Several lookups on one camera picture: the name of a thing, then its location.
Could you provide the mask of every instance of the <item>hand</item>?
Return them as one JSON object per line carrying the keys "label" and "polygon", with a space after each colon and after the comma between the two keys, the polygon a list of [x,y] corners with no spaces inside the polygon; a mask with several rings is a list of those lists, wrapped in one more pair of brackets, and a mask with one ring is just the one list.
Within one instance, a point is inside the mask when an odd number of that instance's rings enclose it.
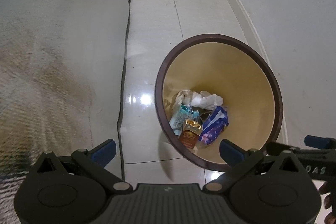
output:
{"label": "hand", "polygon": [[[324,195],[326,193],[329,193],[330,189],[328,187],[328,183],[325,182],[320,188],[319,193],[320,195]],[[330,195],[327,195],[323,201],[323,206],[325,209],[329,209],[331,207],[331,199]],[[336,224],[336,217],[332,215],[332,213],[328,213],[327,216],[324,219],[325,224]]]}

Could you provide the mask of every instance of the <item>brown trash can rim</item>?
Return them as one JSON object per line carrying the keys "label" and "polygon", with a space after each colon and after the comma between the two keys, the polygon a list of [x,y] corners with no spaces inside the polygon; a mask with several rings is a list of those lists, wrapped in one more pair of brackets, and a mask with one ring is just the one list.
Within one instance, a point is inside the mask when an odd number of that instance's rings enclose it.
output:
{"label": "brown trash can rim", "polygon": [[228,169],[230,169],[230,167],[227,164],[217,164],[214,162],[209,162],[204,159],[201,159],[200,157],[196,156],[194,153],[189,151],[179,141],[179,139],[175,137],[175,134],[173,130],[171,129],[169,121],[166,117],[163,100],[162,100],[164,79],[166,77],[168,68],[172,64],[174,59],[187,48],[200,44],[200,43],[205,43],[205,42],[223,43],[223,44],[231,45],[245,52],[248,56],[250,56],[258,64],[258,66],[261,68],[266,78],[268,79],[268,82],[271,86],[273,97],[274,97],[275,116],[274,116],[274,123],[273,123],[271,133],[266,143],[261,148],[262,150],[265,150],[265,146],[267,143],[271,141],[276,141],[279,136],[279,132],[281,129],[281,124],[282,124],[282,115],[283,115],[282,97],[281,97],[281,92],[280,92],[278,82],[272,70],[267,65],[267,63],[264,61],[264,59],[250,46],[246,45],[245,43],[235,38],[228,37],[226,35],[221,35],[221,34],[200,34],[200,35],[190,37],[182,41],[168,53],[168,55],[166,56],[166,58],[163,60],[161,64],[161,67],[159,69],[156,82],[155,82],[155,109],[156,109],[157,117],[159,119],[161,128],[164,134],[166,135],[166,137],[168,138],[168,140],[170,141],[170,143],[173,145],[173,147],[181,155],[183,155],[187,160],[205,169],[219,171],[219,172],[226,172]]}

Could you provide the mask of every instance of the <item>trash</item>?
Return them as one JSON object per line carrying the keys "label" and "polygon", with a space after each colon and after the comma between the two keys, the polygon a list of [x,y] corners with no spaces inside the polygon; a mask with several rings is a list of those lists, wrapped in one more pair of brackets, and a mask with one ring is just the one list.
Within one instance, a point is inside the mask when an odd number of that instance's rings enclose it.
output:
{"label": "trash", "polygon": [[217,106],[207,120],[202,124],[199,141],[209,145],[217,139],[224,127],[229,125],[227,112],[222,106]]}
{"label": "trash", "polygon": [[223,98],[216,94],[210,94],[207,91],[197,93],[191,90],[181,90],[175,99],[173,107],[181,104],[189,107],[214,110],[216,106],[221,106],[223,104]]}
{"label": "trash", "polygon": [[206,112],[199,114],[199,119],[201,121],[201,124],[203,124],[207,120],[207,118],[211,115],[211,112],[212,111],[206,111]]}
{"label": "trash", "polygon": [[201,125],[193,120],[185,120],[182,127],[182,134],[179,138],[185,147],[193,149],[201,134]]}
{"label": "trash", "polygon": [[195,120],[199,117],[198,111],[193,111],[190,107],[181,104],[173,107],[173,116],[170,119],[170,127],[174,131],[175,135],[180,136],[182,132],[182,125],[184,120]]}

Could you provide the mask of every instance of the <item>crumpled tissue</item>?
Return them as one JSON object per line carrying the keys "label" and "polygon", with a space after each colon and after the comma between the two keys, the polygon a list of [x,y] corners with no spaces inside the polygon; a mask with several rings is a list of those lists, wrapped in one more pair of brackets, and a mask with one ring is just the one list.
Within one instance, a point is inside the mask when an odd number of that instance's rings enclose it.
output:
{"label": "crumpled tissue", "polygon": [[223,98],[207,91],[197,93],[191,90],[181,90],[175,99],[173,108],[176,105],[181,104],[189,107],[200,107],[202,109],[214,110],[216,106],[223,105]]}

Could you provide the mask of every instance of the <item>blue wrapper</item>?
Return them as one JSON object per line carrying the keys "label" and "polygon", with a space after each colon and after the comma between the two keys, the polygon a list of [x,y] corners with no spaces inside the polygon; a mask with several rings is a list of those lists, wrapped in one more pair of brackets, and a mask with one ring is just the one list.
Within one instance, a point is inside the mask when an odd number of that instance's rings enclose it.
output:
{"label": "blue wrapper", "polygon": [[198,140],[209,145],[217,139],[224,127],[228,125],[229,121],[226,110],[221,106],[217,106],[202,124],[203,130]]}
{"label": "blue wrapper", "polygon": [[180,136],[182,132],[182,125],[186,119],[195,120],[199,117],[198,111],[192,111],[192,109],[186,105],[177,105],[173,109],[173,116],[170,119],[170,127],[174,131],[175,135]]}

